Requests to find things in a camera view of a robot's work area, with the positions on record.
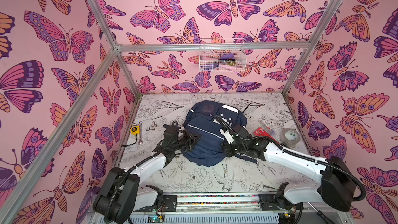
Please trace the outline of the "yellow tape measure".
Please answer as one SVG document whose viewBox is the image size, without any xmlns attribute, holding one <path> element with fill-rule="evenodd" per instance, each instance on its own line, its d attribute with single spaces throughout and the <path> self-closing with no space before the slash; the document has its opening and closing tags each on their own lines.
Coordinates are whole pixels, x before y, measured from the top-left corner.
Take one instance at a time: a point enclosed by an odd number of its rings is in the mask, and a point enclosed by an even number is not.
<svg viewBox="0 0 398 224">
<path fill-rule="evenodd" d="M 139 125 L 134 125 L 130 128 L 130 134 L 131 135 L 138 135 L 141 132 L 141 128 Z"/>
</svg>

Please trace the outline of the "green circuit board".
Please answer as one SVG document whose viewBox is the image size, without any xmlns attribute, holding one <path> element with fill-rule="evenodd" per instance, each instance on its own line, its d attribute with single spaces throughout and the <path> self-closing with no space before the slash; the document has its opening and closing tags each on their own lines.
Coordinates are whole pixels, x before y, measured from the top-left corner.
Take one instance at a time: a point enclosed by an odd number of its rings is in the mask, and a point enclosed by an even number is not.
<svg viewBox="0 0 398 224">
<path fill-rule="evenodd" d="M 148 224 L 158 224 L 158 223 L 163 223 L 164 222 L 164 216 L 163 215 L 150 215 L 148 216 L 147 223 Z"/>
</svg>

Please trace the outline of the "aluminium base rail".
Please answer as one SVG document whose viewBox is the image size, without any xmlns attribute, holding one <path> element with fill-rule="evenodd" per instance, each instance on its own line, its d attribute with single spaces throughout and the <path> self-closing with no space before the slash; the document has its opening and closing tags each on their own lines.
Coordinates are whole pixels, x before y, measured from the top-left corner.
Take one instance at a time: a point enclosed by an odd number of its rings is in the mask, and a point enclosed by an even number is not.
<svg viewBox="0 0 398 224">
<path fill-rule="evenodd" d="M 283 209 L 272 202 L 271 192 L 164 194 L 164 206 L 157 212 L 148 208 L 130 215 L 131 223 L 147 224 L 148 216 L 163 215 L 162 224 L 323 224 L 307 202 L 302 207 Z M 323 203 L 311 202 L 335 224 L 353 224 L 348 212 L 339 212 Z"/>
</svg>

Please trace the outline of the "silver wrench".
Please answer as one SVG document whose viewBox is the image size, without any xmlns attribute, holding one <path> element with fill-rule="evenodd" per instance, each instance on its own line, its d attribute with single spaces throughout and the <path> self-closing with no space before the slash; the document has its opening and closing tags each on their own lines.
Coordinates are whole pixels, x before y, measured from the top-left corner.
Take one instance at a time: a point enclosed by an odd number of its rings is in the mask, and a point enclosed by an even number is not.
<svg viewBox="0 0 398 224">
<path fill-rule="evenodd" d="M 142 121 L 140 121 L 138 123 L 138 134 L 137 134 L 138 145 L 143 144 L 143 141 L 142 141 L 142 134 L 143 134 L 142 124 L 143 124 Z"/>
</svg>

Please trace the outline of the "red paper pack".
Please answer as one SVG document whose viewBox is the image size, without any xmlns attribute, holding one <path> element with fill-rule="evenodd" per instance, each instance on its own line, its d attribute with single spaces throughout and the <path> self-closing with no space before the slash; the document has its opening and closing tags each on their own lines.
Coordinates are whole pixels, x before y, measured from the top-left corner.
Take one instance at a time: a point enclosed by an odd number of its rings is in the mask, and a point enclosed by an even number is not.
<svg viewBox="0 0 398 224">
<path fill-rule="evenodd" d="M 258 127 L 254 130 L 254 136 L 267 136 L 274 138 L 275 132 L 269 127 Z"/>
</svg>

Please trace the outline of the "navy blue student backpack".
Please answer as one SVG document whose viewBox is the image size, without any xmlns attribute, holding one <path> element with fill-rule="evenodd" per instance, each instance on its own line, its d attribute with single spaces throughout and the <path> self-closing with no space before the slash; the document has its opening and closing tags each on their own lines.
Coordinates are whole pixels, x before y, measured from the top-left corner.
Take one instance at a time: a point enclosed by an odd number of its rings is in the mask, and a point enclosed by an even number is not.
<svg viewBox="0 0 398 224">
<path fill-rule="evenodd" d="M 191 151 L 183 152 L 183 156 L 198 166 L 212 167 L 226 158 L 222 149 L 226 139 L 215 116 L 220 116 L 230 127 L 247 125 L 243 112 L 233 106 L 208 100 L 196 103 L 189 110 L 183 126 L 201 138 Z"/>
</svg>

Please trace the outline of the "black handled screwdriver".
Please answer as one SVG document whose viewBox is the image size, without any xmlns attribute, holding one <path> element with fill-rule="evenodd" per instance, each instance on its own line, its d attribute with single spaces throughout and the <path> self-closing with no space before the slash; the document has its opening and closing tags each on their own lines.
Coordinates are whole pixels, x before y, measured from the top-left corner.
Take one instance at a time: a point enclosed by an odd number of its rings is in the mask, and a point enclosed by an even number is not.
<svg viewBox="0 0 398 224">
<path fill-rule="evenodd" d="M 316 211 L 317 215 L 324 221 L 325 224 L 335 224 L 335 222 L 332 221 L 327 216 L 325 216 L 325 214 L 321 210 L 318 210 L 310 202 L 308 202 L 308 204 L 309 204 L 309 206 L 311 206 Z"/>
</svg>

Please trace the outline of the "clear packing tape roll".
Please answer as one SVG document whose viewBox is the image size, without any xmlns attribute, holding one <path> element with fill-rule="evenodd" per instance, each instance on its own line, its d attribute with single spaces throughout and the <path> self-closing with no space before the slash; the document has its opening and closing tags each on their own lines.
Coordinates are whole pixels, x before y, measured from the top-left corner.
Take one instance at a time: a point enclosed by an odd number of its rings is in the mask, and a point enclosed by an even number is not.
<svg viewBox="0 0 398 224">
<path fill-rule="evenodd" d="M 283 145 L 294 148 L 301 141 L 301 135 L 294 129 L 283 129 L 280 141 Z"/>
</svg>

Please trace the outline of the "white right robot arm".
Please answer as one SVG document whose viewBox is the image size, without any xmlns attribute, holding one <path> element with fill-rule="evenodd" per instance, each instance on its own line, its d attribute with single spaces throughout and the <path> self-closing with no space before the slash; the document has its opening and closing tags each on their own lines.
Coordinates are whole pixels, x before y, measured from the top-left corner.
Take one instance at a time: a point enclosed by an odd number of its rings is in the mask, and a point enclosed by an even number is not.
<svg viewBox="0 0 398 224">
<path fill-rule="evenodd" d="M 352 202 L 366 198 L 364 185 L 352 175 L 341 158 L 307 155 L 284 147 L 271 137 L 251 136 L 243 126 L 231 127 L 220 116 L 214 119 L 222 126 L 226 139 L 222 149 L 227 157 L 277 163 L 306 175 L 314 182 L 313 186 L 284 185 L 282 196 L 291 204 L 324 202 L 338 211 L 347 212 Z"/>
</svg>

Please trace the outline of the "clear plastic stationery case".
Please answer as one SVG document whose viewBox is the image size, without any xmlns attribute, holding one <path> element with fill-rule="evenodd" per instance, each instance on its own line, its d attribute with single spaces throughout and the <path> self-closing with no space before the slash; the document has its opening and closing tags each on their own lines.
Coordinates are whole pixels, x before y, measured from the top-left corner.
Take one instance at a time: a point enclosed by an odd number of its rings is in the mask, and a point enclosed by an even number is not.
<svg viewBox="0 0 398 224">
<path fill-rule="evenodd" d="M 274 129 L 270 126 L 270 124 L 264 119 L 261 121 L 262 124 L 264 125 L 265 131 L 270 135 L 270 136 L 275 136 L 276 132 Z"/>
</svg>

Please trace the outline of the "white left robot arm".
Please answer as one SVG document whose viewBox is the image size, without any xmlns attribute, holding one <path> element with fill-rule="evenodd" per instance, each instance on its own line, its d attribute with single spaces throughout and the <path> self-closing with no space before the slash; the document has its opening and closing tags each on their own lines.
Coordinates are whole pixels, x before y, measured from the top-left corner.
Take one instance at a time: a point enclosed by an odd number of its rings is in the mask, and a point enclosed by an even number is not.
<svg viewBox="0 0 398 224">
<path fill-rule="evenodd" d="M 148 208 L 157 212 L 164 206 L 163 191 L 146 185 L 145 180 L 166 167 L 177 151 L 192 151 L 202 135 L 182 130 L 177 121 L 163 127 L 163 139 L 149 157 L 126 169 L 114 167 L 107 175 L 93 203 L 93 210 L 104 216 L 105 223 L 131 223 L 134 211 Z"/>
</svg>

